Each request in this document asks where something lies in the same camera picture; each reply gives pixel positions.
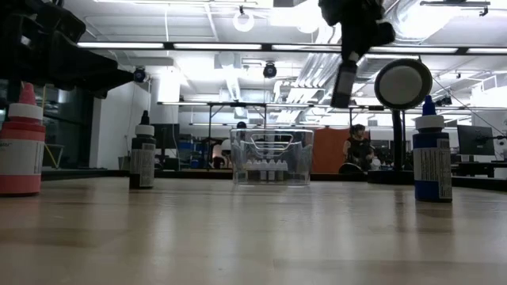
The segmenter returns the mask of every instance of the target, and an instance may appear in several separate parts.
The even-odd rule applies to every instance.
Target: round white disc
[[[393,67],[380,79],[380,96],[393,105],[404,105],[419,96],[422,83],[421,75],[414,68]]]

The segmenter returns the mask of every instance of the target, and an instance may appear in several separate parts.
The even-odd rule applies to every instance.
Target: computer monitor
[[[157,149],[177,149],[180,135],[180,125],[178,123],[153,123],[155,128],[155,139],[157,140]]]
[[[458,125],[459,154],[494,155],[491,127]]]

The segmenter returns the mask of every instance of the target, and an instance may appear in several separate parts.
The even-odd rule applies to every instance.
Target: blue bottle
[[[452,202],[451,149],[449,134],[442,132],[444,117],[438,116],[431,96],[426,96],[422,116],[415,120],[415,199],[425,202]]]

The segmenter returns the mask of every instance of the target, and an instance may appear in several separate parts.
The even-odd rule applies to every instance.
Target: black cable
[[[458,98],[456,98],[456,96],[452,95],[452,93],[450,93],[447,89],[445,89],[445,87],[443,87],[441,85],[440,82],[438,82],[434,77],[433,78],[433,81],[436,82],[438,84],[438,86],[440,86],[446,93],[447,95],[449,95],[450,97],[453,97],[454,100],[458,101],[458,103],[460,103],[464,108],[466,108],[468,111],[470,111],[472,114],[476,115],[479,119],[481,119],[484,123],[486,123],[487,125],[489,125],[490,127],[492,127],[495,131],[503,134],[503,132],[501,132],[500,130],[498,130],[494,125],[492,125],[491,123],[489,123],[488,121],[486,121],[484,118],[482,118],[478,113],[474,112],[470,107],[466,106],[462,101],[460,101]],[[502,156],[502,154],[500,154],[499,152],[497,152],[496,150],[494,151],[495,152],[495,159],[498,160],[498,157],[497,157],[497,154]]]
[[[127,154],[130,156],[130,151],[128,150],[128,136],[130,135],[130,129],[132,124],[132,109],[134,108],[134,98],[135,98],[135,88],[137,87],[135,83],[133,83],[134,89],[132,90],[132,99],[130,102],[130,112],[128,113],[128,128],[127,134],[125,134],[125,138],[127,140]]]

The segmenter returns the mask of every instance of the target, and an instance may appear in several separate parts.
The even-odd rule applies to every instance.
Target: security camera
[[[488,6],[485,6],[485,7],[484,7],[484,10],[483,10],[481,13],[479,13],[478,15],[479,15],[480,17],[484,17],[484,16],[486,16],[489,12],[490,12],[490,8],[488,8]]]
[[[150,75],[145,70],[144,66],[138,66],[134,71],[134,82],[144,83],[150,80]]]
[[[266,63],[266,67],[264,67],[263,72],[264,78],[275,78],[276,76],[276,67],[275,63]]]
[[[443,103],[443,105],[447,105],[447,106],[452,105],[452,99],[451,99],[451,97],[450,96],[444,97],[444,99],[442,100],[442,103]]]

